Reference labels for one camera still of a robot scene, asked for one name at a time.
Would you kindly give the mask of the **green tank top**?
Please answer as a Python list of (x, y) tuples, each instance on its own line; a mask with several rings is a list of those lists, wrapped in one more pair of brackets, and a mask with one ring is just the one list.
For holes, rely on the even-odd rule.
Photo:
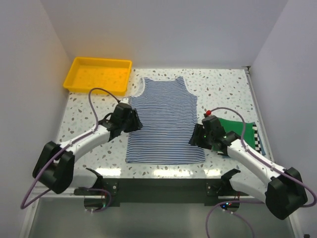
[[(222, 119), (222, 118), (218, 118), (218, 119), (226, 133), (233, 131), (239, 136), (242, 135), (243, 123), (241, 121), (231, 121), (231, 120)], [(254, 139), (254, 130), (252, 128), (253, 124), (255, 123), (254, 122), (246, 123), (244, 140), (249, 146), (251, 146), (254, 149), (255, 139)]]

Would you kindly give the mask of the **blue striped tank top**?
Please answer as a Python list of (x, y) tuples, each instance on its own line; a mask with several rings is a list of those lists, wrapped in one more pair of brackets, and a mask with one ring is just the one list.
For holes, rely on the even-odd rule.
[(128, 136), (126, 162), (158, 165), (205, 161), (202, 148), (190, 145), (197, 119), (198, 97), (183, 77), (155, 81), (142, 78), (129, 104), (142, 128)]

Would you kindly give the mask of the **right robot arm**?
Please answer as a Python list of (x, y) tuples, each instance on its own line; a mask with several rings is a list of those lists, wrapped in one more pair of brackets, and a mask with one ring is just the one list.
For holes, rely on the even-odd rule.
[(244, 178), (240, 169), (231, 169), (221, 176), (219, 195), (231, 195), (235, 191), (250, 195), (263, 202), (280, 220), (308, 201), (301, 175), (295, 168), (285, 169), (275, 164), (247, 145), (237, 133), (225, 132), (216, 116), (207, 116), (201, 124), (196, 124), (189, 143), (221, 151), (256, 176), (255, 179)]

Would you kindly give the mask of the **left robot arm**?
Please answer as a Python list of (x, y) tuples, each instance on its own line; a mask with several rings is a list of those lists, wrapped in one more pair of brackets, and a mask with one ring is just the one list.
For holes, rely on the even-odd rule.
[(60, 194), (70, 187), (77, 160), (121, 133), (135, 132), (141, 128), (137, 110), (127, 103), (118, 103), (112, 113), (97, 120), (96, 125), (87, 132), (60, 144), (53, 141), (45, 144), (32, 176), (51, 191)]

